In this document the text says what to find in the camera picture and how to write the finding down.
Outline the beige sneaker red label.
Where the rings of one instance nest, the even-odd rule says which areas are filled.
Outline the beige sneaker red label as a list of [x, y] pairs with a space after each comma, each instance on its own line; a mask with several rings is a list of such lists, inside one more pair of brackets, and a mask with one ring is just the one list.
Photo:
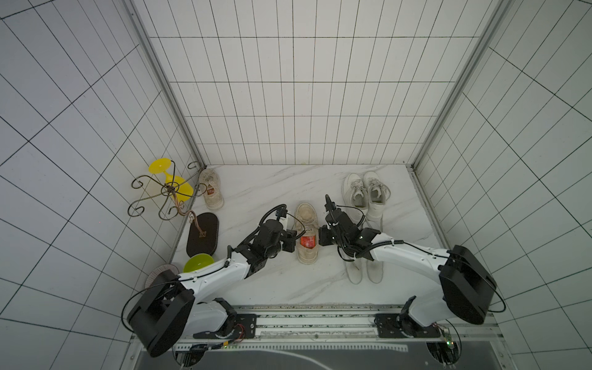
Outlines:
[[319, 218], [311, 204], [298, 205], [294, 213], [294, 229], [298, 235], [298, 260], [304, 265], [314, 264], [319, 255]]
[[211, 211], [219, 210], [224, 206], [224, 197], [221, 192], [220, 177], [213, 169], [205, 169], [199, 177], [200, 190], [206, 206]]

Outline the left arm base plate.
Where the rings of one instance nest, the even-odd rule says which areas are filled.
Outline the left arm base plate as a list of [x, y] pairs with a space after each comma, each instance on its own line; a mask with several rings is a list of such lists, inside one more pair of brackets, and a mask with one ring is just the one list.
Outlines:
[[237, 314], [227, 319], [217, 331], [204, 331], [193, 335], [194, 339], [220, 339], [236, 341], [253, 339], [257, 328], [256, 314]]

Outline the grey shoe insole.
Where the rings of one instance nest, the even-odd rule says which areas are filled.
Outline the grey shoe insole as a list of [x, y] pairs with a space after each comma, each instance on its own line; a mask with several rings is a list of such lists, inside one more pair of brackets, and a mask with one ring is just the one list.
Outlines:
[[[369, 228], [373, 228], [380, 231], [382, 231], [383, 228], [382, 219], [380, 219], [379, 221], [367, 220], [365, 224]], [[380, 284], [384, 276], [384, 263], [380, 261], [367, 261], [366, 271], [368, 279], [373, 284]]]
[[362, 282], [363, 269], [361, 259], [346, 261], [345, 271], [348, 276], [348, 280], [350, 280], [353, 285], [359, 285]]

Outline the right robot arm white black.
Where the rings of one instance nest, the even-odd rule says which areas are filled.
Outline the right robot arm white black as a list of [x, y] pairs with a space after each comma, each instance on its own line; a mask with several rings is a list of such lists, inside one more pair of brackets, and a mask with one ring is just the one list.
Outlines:
[[396, 240], [373, 228], [363, 228], [333, 203], [327, 206], [327, 225], [319, 230], [319, 244], [336, 245], [345, 261], [360, 259], [392, 264], [434, 281], [439, 288], [409, 298], [398, 317], [406, 330], [425, 328], [458, 318], [471, 325], [485, 322], [497, 290], [492, 275], [464, 246], [424, 248]]

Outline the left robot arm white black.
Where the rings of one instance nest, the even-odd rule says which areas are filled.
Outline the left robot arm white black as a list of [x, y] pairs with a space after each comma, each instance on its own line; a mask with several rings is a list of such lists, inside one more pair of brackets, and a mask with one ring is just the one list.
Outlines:
[[210, 266], [183, 274], [163, 271], [154, 282], [133, 298], [123, 322], [140, 340], [148, 355], [159, 357], [183, 337], [210, 333], [226, 338], [233, 334], [236, 311], [222, 298], [205, 299], [265, 267], [268, 259], [282, 251], [294, 252], [304, 235], [286, 230], [280, 220], [261, 222], [228, 256]]

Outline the white leather sneaker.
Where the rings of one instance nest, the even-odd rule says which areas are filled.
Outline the white leather sneaker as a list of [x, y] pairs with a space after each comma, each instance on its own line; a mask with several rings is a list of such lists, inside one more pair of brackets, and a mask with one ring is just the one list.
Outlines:
[[376, 172], [369, 171], [365, 173], [362, 180], [368, 194], [367, 217], [374, 222], [380, 221], [385, 212], [386, 204], [391, 197], [391, 191]]
[[342, 185], [342, 198], [345, 213], [352, 222], [359, 223], [368, 212], [368, 195], [362, 178], [358, 174], [349, 174]]

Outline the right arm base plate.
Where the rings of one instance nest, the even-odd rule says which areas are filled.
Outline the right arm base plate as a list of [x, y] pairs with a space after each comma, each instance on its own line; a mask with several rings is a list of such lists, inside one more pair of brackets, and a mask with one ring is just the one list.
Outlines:
[[407, 314], [383, 313], [374, 318], [381, 339], [438, 339], [441, 332], [433, 325], [422, 327]]

